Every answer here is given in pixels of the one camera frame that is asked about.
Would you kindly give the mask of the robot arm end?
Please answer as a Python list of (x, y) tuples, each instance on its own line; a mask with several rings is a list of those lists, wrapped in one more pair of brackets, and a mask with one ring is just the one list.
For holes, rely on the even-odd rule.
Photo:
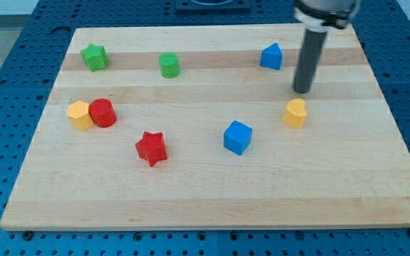
[(361, 0), (294, 0), (295, 17), (308, 28), (344, 29), (357, 15)]

